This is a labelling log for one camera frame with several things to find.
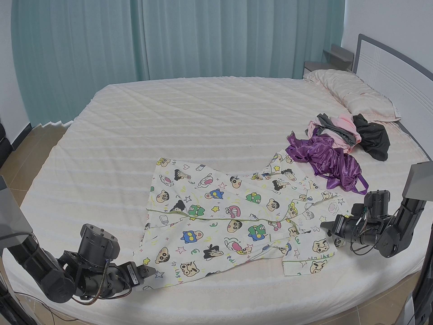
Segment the teal curtain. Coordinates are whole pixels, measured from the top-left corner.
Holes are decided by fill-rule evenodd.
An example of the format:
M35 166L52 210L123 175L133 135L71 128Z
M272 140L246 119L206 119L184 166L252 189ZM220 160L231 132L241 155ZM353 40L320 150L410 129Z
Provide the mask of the teal curtain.
M301 78L340 44L345 0L13 0L12 42L32 125L74 119L112 83Z

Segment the pillow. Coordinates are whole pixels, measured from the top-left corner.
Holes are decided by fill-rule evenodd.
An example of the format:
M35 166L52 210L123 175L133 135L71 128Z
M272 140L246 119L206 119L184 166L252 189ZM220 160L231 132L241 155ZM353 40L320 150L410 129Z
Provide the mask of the pillow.
M304 79L323 86L352 115L361 113L368 121L393 122L400 119L395 116L391 100L371 89L353 72L316 70L306 74Z

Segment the purple satin garment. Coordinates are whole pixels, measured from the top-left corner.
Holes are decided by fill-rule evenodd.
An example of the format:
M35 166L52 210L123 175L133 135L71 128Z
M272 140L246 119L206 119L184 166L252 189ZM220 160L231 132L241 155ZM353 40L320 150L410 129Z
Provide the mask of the purple satin garment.
M343 148L332 148L334 139L327 134L312 136L310 139L297 139L292 131L287 140L290 143L286 149L287 154L295 161L309 162L315 176L319 175L328 180L327 189L341 185L347 192L353 191L362 195L367 193L369 185L361 176L361 167L356 159L344 153ZM365 190L356 189L358 179L365 186Z

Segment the headboard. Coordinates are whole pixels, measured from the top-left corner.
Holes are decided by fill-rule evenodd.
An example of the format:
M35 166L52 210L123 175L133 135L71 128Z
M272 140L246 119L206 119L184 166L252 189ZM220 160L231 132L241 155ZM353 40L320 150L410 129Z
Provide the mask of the headboard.
M431 160L433 156L433 74L399 51L363 34L353 72L397 107L403 131Z

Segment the white wall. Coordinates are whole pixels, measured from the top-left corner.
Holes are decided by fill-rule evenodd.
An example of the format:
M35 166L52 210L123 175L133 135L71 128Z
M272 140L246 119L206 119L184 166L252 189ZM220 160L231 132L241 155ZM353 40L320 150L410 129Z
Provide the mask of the white wall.
M0 121L12 143L29 124L12 57L10 12L12 0L0 0Z
M433 72L433 0L346 0L342 47L365 34Z

